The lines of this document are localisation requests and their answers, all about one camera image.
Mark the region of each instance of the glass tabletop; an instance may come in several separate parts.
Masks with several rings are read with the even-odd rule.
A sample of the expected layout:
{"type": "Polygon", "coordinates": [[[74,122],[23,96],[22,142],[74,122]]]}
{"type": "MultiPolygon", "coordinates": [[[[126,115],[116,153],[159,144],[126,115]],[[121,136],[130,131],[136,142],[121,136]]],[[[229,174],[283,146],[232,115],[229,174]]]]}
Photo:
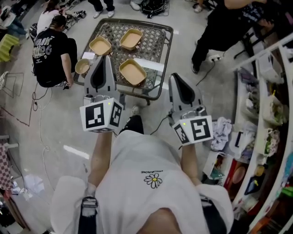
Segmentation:
{"type": "MultiPolygon", "coordinates": [[[[98,58],[89,48],[89,43],[98,36],[107,39],[112,45],[109,54],[116,70],[117,90],[121,94],[156,100],[161,95],[166,72],[173,29],[168,26],[127,19],[102,19],[94,30],[83,52],[83,58],[90,64],[98,58]],[[139,44],[132,51],[120,46],[120,39],[131,28],[142,31],[139,44]],[[128,59],[134,59],[146,71],[146,79],[138,86],[131,85],[119,72],[119,66],[128,59]]],[[[84,78],[75,73],[74,81],[84,85],[84,78]]]]}

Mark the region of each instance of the white shoe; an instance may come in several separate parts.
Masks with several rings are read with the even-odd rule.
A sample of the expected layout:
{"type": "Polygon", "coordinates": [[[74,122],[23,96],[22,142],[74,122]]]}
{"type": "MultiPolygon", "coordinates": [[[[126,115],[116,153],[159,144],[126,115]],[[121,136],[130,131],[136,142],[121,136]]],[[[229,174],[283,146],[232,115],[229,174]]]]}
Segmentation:
{"type": "Polygon", "coordinates": [[[139,115],[139,113],[140,113],[140,108],[139,108],[139,106],[134,106],[134,107],[132,107],[132,110],[131,110],[131,116],[139,115]]]}
{"type": "Polygon", "coordinates": [[[200,13],[202,12],[203,8],[200,5],[197,5],[196,8],[194,9],[195,13],[200,13]]]}
{"type": "Polygon", "coordinates": [[[108,18],[112,18],[115,14],[115,11],[108,11],[108,18]]]}
{"type": "Polygon", "coordinates": [[[137,3],[130,1],[130,6],[132,7],[132,9],[134,9],[135,11],[140,11],[141,10],[141,6],[138,5],[137,3]]]}
{"type": "Polygon", "coordinates": [[[99,17],[99,15],[103,12],[103,10],[101,11],[96,11],[96,13],[93,15],[93,18],[96,19],[99,17]]]}

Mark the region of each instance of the white paper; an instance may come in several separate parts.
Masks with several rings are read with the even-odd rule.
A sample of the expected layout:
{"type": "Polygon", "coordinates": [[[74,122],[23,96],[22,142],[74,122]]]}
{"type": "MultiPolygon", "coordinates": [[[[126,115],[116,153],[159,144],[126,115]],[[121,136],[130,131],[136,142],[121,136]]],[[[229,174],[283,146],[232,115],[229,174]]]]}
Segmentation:
{"type": "Polygon", "coordinates": [[[93,59],[94,57],[95,57],[95,53],[85,52],[83,53],[82,59],[93,59]]]}
{"type": "Polygon", "coordinates": [[[164,64],[152,62],[149,60],[141,59],[141,58],[134,58],[134,60],[143,68],[149,68],[157,71],[164,71],[164,64]]]}

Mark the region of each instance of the yellow chair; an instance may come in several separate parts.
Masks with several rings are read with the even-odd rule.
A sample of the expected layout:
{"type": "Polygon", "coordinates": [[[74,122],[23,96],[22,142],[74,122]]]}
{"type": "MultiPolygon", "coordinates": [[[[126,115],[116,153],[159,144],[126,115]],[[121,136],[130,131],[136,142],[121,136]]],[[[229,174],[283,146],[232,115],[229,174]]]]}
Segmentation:
{"type": "Polygon", "coordinates": [[[19,39],[9,34],[0,41],[0,62],[8,62],[12,46],[19,45],[19,39]]]}

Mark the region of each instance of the daisy graphic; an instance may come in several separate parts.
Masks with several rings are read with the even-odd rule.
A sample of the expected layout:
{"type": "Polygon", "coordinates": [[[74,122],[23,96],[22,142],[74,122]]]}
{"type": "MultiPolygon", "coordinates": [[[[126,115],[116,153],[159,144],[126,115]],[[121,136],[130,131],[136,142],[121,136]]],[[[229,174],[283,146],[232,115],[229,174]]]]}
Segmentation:
{"type": "Polygon", "coordinates": [[[158,173],[146,176],[144,181],[146,182],[146,184],[151,185],[151,188],[158,188],[162,183],[162,179],[159,178],[158,173]]]}

